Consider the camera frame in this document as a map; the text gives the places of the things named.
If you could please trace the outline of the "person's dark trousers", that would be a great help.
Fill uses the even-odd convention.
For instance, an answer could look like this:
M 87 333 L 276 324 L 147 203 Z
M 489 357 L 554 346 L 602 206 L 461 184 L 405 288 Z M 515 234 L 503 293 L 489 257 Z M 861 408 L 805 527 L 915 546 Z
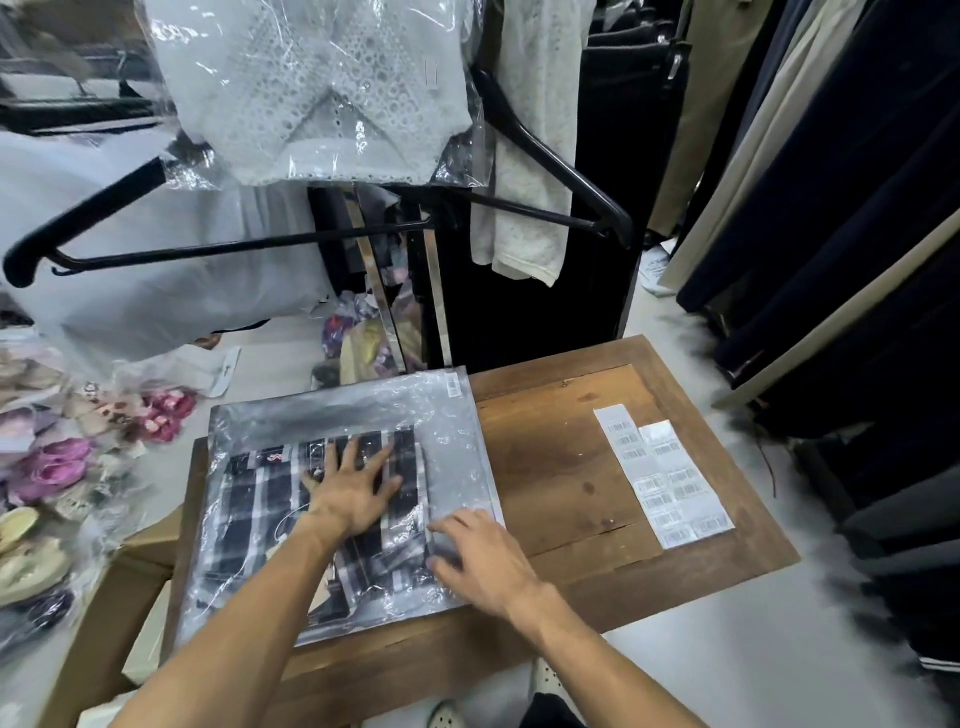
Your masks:
M 518 728 L 587 728 L 558 694 L 536 692 Z

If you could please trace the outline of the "black hanging trousers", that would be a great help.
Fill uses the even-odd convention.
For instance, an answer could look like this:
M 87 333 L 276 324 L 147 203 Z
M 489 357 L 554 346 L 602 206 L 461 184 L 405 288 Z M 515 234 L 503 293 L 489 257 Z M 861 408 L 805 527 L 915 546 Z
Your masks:
M 888 382 L 804 394 L 762 418 L 770 433 L 798 441 L 800 463 L 838 528 L 960 462 L 960 374 L 922 377 L 904 391 Z M 866 577 L 863 591 L 883 602 L 920 666 L 960 680 L 960 541 L 880 559 L 853 556 Z

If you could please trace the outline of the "black hanging garment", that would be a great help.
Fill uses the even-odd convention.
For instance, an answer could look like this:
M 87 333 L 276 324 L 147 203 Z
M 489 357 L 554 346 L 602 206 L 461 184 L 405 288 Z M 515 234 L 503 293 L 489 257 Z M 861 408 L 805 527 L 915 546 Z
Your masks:
M 690 77 L 689 43 L 638 38 L 640 25 L 593 33 L 582 54 L 579 136 L 572 165 L 632 222 L 632 244 L 569 228 L 558 282 L 513 281 L 476 264 L 472 202 L 448 198 L 456 229 L 437 234 L 453 365 L 472 374 L 620 338 Z M 568 215 L 596 220 L 573 196 Z

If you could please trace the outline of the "grey hanging garment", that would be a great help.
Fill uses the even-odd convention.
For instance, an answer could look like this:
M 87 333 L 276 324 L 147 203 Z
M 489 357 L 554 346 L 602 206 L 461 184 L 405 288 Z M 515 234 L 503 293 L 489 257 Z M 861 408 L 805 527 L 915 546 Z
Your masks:
M 868 560 L 960 542 L 960 462 L 857 511 L 838 532 Z

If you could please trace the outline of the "clear plastic packing bag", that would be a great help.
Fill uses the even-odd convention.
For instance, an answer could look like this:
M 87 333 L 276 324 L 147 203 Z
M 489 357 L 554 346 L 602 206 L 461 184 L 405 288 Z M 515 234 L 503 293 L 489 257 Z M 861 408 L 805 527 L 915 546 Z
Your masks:
M 205 526 L 211 519 L 212 504 L 216 501 L 210 484 L 225 472 L 232 457 L 320 439 L 336 442 L 342 454 L 348 440 L 363 433 L 407 427 L 414 429 L 415 442 L 423 451 L 429 508 L 427 559 L 432 555 L 453 559 L 452 543 L 445 537 L 432 534 L 428 530 L 430 523 L 462 508 L 482 509 L 500 524 L 504 522 L 474 393 L 465 369 L 426 370 L 333 389 L 215 407 L 209 419 L 205 475 L 183 506 L 183 516 L 197 516 L 197 524 L 185 524 L 182 530 L 181 544 L 190 543 L 191 554 L 182 557 L 177 565 L 185 579 L 178 605 L 172 606 L 176 622 L 169 634 L 171 650 L 187 643 L 208 618 L 221 609 L 208 611 L 193 606 L 192 586 L 199 572 Z M 428 567 L 427 573 L 433 578 L 430 588 L 413 591 L 406 608 L 395 605 L 385 609 L 376 602 L 372 608 L 359 609 L 346 625 L 325 628 L 305 625 L 296 645 L 312 645 L 457 608 L 458 599 L 438 584 Z

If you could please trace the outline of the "beige hanging trousers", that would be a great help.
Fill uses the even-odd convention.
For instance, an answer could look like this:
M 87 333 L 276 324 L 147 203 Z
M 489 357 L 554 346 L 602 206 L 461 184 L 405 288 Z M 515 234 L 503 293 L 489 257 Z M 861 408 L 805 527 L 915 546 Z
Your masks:
M 771 0 L 693 0 L 689 77 L 675 143 L 648 229 L 672 237 L 700 182 L 740 71 Z

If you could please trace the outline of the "cream hanging garment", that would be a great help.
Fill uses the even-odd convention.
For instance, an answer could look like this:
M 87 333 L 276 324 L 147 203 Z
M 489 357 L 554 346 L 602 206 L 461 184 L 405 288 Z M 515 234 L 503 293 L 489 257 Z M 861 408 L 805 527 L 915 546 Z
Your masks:
M 745 202 L 796 129 L 851 38 L 868 0 L 811 0 L 769 89 L 698 219 L 690 223 L 657 286 L 674 296 Z

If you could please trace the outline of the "black white plaid garment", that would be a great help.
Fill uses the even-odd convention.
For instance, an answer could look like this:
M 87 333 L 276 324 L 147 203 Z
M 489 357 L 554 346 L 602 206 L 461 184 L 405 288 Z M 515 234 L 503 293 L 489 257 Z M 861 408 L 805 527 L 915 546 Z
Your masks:
M 374 477 L 399 477 L 399 491 L 378 520 L 344 541 L 311 600 L 308 628 L 346 625 L 361 608 L 377 602 L 385 609 L 406 608 L 414 591 L 429 589 L 430 535 L 423 448 L 414 428 L 371 431 L 357 437 L 356 469 L 363 470 L 382 450 L 390 456 Z M 325 477 L 328 441 L 275 445 L 230 458 L 211 481 L 212 516 L 205 525 L 194 577 L 193 606 L 222 608 L 257 573 L 306 516 L 311 489 L 302 476 Z

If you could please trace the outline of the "person's right forearm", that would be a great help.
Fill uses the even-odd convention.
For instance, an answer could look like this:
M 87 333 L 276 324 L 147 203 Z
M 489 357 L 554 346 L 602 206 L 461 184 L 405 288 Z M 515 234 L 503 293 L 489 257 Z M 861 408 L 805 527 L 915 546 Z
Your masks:
M 558 675 L 589 728 L 709 728 L 587 625 L 557 588 L 524 588 L 506 614 Z

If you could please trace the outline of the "person's left hand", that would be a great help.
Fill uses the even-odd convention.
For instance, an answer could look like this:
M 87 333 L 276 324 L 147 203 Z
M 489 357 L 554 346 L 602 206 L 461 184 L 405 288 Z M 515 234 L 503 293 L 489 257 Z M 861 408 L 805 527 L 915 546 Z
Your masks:
M 344 477 L 344 452 L 339 452 L 336 442 L 327 441 L 323 450 L 321 477 L 314 476 L 310 470 L 303 471 L 320 482 L 321 492 L 315 498 L 309 498 L 308 513 L 316 519 L 315 522 L 309 521 L 309 525 L 318 526 L 323 520 L 340 540 L 361 535 L 384 515 L 376 514 L 376 493 L 382 481 L 401 478 L 400 475 L 383 475 L 394 444 L 387 444 L 373 455 L 358 480 Z

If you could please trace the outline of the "sheet of barcode stickers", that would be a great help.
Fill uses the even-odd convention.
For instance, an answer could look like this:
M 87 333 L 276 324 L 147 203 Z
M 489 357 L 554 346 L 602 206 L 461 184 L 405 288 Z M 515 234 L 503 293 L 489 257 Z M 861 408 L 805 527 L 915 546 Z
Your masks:
M 736 529 L 670 420 L 638 426 L 624 404 L 594 415 L 664 550 Z

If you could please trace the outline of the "person's left forearm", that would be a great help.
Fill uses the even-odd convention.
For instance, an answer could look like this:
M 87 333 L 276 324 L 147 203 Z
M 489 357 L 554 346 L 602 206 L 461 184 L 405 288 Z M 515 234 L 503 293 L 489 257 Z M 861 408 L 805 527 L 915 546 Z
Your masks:
M 260 571 L 126 702 L 110 728 L 258 728 L 334 553 L 366 529 L 331 511 L 302 517 Z

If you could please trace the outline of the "dark navy hanging garment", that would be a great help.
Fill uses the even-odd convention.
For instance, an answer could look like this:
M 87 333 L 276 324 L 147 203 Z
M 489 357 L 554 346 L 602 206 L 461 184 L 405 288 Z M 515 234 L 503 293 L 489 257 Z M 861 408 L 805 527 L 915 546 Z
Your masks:
M 746 378 L 792 347 L 803 322 L 799 273 L 907 164 L 960 103 L 960 0 L 873 0 L 796 127 L 737 202 L 676 301 L 698 312 L 748 289 L 714 348 Z

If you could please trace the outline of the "white lace garment in plastic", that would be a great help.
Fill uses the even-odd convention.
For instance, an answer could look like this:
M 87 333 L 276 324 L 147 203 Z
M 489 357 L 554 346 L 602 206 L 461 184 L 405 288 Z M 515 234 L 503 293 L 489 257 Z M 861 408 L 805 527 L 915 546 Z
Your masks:
M 484 0 L 135 0 L 170 187 L 483 188 Z

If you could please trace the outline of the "white knit hanging garment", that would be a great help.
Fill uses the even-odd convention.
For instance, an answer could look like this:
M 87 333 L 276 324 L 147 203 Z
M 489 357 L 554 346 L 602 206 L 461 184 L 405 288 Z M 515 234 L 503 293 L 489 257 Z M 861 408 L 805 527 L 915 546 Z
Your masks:
M 487 189 L 493 198 L 570 215 L 574 193 L 548 166 L 576 161 L 582 56 L 597 3 L 494 0 L 499 29 L 490 69 L 508 110 L 535 145 L 497 133 Z M 570 238 L 566 226 L 482 203 L 470 213 L 472 262 L 514 282 L 558 283 Z

